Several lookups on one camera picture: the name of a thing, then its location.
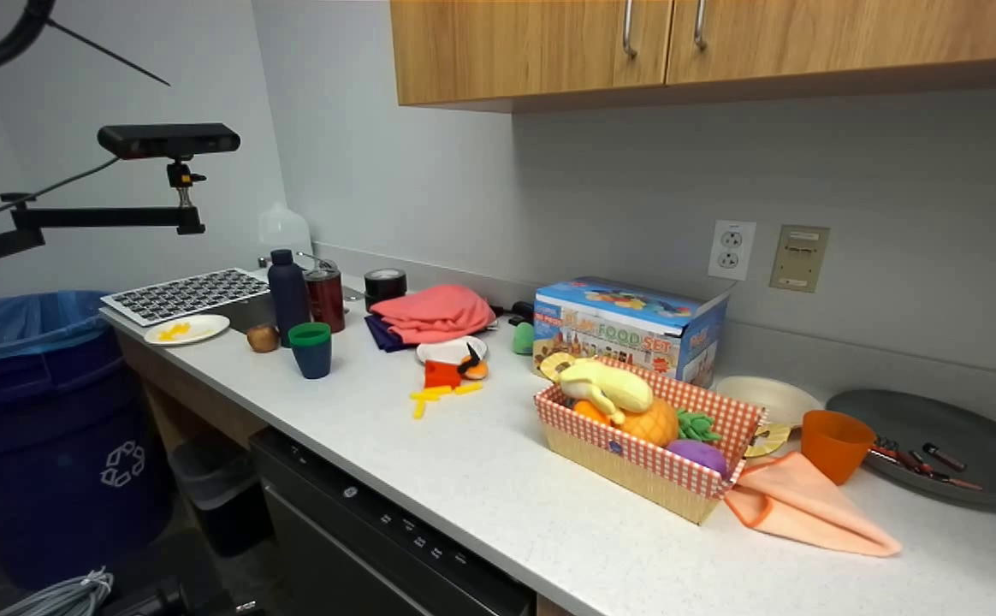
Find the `orange plastic cup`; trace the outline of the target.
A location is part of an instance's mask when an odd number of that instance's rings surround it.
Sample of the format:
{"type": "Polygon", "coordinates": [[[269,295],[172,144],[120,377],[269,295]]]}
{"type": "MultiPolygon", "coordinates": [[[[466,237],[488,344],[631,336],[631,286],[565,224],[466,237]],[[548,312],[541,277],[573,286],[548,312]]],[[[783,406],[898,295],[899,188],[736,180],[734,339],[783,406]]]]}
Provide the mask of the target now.
{"type": "Polygon", "coordinates": [[[800,454],[834,487],[856,475],[874,446],[875,432],[852,412],[808,409],[800,419],[800,454]]]}

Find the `grey cloth on floor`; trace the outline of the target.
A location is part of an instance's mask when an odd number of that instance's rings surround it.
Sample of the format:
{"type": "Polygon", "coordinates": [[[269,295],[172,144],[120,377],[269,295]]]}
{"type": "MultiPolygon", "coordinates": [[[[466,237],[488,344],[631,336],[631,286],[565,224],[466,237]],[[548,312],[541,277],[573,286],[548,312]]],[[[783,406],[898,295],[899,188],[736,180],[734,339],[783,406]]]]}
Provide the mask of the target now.
{"type": "Polygon", "coordinates": [[[10,604],[0,616],[97,616],[113,595],[116,574],[108,568],[53,582],[10,604]]]}

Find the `pink folded cloth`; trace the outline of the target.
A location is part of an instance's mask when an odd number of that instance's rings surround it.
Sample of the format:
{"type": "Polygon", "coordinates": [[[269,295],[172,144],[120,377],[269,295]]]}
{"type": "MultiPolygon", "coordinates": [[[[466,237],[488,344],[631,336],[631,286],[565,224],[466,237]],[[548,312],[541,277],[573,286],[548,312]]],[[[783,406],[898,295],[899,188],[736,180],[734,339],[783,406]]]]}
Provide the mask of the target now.
{"type": "Polygon", "coordinates": [[[405,296],[376,300],[367,322],[405,344],[421,344],[477,336],[496,322],[496,312],[473,286],[434,282],[405,296]]]}

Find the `blue recycling bin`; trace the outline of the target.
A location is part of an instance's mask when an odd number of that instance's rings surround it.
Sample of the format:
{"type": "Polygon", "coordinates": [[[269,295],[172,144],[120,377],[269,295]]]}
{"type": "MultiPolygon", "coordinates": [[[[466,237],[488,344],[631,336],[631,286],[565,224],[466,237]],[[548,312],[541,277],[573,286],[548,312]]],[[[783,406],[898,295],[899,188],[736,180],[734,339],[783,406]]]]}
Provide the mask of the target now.
{"type": "Polygon", "coordinates": [[[174,487],[99,289],[0,296],[0,568],[48,586],[149,547],[174,487]]]}

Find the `green toy vegetable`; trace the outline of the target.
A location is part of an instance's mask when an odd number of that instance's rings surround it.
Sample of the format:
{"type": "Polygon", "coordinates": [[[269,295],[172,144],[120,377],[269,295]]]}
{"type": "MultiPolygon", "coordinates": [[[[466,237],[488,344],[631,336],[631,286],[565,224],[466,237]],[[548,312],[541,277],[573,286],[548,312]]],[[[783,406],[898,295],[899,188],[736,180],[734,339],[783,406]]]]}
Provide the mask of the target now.
{"type": "Polygon", "coordinates": [[[705,446],[716,446],[719,435],[716,435],[716,419],[708,412],[700,412],[700,409],[682,409],[678,412],[678,432],[690,439],[690,441],[705,441],[705,446]]]}

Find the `dark grey round tray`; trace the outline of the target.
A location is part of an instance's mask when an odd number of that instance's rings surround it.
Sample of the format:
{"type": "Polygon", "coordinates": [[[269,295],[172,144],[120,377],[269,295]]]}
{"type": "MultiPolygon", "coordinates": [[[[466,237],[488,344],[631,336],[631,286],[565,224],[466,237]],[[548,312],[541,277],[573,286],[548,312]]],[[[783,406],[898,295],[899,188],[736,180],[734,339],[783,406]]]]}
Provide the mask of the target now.
{"type": "Polygon", "coordinates": [[[910,491],[996,509],[996,419],[919,392],[839,391],[829,395],[875,432],[867,468],[910,491]]]}

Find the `beige bowl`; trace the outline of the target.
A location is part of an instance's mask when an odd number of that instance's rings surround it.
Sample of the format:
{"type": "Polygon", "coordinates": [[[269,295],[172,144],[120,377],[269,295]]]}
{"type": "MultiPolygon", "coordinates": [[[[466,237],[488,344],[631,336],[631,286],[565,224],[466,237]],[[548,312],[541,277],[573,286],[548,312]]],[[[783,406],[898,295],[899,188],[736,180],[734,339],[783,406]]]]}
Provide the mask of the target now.
{"type": "Polygon", "coordinates": [[[769,377],[716,377],[713,391],[768,409],[769,425],[800,425],[823,399],[793,383],[769,377]]]}

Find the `wooden lower cabinet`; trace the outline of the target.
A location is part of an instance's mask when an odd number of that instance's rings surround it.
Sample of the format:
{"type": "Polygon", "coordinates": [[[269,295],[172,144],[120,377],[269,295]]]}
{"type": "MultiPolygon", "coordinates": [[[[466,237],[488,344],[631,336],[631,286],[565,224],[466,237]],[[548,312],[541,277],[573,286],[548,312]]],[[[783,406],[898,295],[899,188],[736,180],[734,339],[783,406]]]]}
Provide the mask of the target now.
{"type": "Polygon", "coordinates": [[[127,365],[141,377],[150,416],[168,451],[198,439],[227,439],[247,449],[251,439],[265,432],[262,416],[188,369],[180,369],[162,350],[150,350],[132,336],[116,336],[116,343],[127,365]]]}

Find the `dark red tumbler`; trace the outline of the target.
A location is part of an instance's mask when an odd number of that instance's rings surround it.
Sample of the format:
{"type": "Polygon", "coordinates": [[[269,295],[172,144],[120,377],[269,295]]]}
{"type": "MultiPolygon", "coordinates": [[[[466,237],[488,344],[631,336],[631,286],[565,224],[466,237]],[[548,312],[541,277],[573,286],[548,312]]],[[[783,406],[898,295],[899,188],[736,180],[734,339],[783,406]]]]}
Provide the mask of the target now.
{"type": "Polygon", "coordinates": [[[310,273],[305,273],[305,286],[310,286],[310,309],[315,322],[326,322],[331,333],[346,327],[346,309],[343,309],[343,273],[336,263],[319,258],[310,273]]]}

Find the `checkered dish rack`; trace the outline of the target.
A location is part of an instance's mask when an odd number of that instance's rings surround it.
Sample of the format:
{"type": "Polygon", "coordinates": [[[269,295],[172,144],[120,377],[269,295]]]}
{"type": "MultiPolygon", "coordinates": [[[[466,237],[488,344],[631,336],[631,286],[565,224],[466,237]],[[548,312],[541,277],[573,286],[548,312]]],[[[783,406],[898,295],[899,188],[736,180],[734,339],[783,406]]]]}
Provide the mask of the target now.
{"type": "Polygon", "coordinates": [[[150,327],[172,318],[201,313],[265,295],[269,281],[262,273],[230,265],[113,289],[102,296],[102,305],[136,327],[150,327]]]}

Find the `yellow toy fries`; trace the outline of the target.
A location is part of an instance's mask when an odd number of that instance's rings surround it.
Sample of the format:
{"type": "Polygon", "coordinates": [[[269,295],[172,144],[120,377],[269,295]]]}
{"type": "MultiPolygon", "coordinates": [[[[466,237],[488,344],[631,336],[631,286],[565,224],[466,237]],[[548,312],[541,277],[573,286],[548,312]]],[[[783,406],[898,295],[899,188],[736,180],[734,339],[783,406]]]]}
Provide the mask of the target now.
{"type": "Polygon", "coordinates": [[[483,383],[458,383],[458,385],[421,385],[410,392],[410,416],[421,419],[433,404],[449,399],[449,395],[469,395],[480,392],[483,383]]]}

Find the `beige wall plate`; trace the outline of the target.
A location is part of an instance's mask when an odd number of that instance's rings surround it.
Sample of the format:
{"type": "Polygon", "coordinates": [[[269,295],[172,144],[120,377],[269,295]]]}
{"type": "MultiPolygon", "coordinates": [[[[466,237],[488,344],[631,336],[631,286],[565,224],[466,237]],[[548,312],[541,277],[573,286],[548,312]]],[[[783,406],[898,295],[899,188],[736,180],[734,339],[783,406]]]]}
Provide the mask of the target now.
{"type": "Polygon", "coordinates": [[[769,282],[779,289],[810,295],[829,250],[826,224],[783,224],[774,250],[769,282]]]}

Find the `salmon cloth napkin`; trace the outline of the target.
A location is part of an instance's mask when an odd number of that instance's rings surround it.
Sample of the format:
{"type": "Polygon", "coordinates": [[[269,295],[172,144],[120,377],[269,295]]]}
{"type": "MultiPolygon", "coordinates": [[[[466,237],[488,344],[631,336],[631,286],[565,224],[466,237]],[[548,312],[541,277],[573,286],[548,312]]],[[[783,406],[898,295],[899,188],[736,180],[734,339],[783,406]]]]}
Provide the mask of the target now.
{"type": "Polygon", "coordinates": [[[862,516],[800,451],[750,462],[727,491],[727,507],[742,528],[783,540],[867,557],[899,553],[899,540],[862,516]]]}

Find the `white wall outlet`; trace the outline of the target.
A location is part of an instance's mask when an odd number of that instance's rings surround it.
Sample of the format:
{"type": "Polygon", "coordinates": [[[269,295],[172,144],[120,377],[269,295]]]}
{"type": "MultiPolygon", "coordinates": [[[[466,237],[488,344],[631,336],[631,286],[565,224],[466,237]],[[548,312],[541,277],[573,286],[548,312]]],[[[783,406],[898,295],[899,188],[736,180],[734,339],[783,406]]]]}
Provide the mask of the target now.
{"type": "Polygon", "coordinates": [[[719,281],[742,281],[758,241],[752,221],[719,217],[713,229],[708,273],[719,281]]]}

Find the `yellow plush banana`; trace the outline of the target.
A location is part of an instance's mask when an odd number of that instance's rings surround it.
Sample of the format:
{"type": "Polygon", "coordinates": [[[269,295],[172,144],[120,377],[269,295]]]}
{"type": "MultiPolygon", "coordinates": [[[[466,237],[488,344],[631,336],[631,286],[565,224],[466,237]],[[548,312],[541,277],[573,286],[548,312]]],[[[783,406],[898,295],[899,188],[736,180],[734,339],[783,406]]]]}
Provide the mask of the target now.
{"type": "Polygon", "coordinates": [[[599,358],[553,353],[539,369],[561,392],[588,399],[609,425],[622,425],[631,412],[647,412],[653,406],[653,391],[643,377],[599,358]]]}

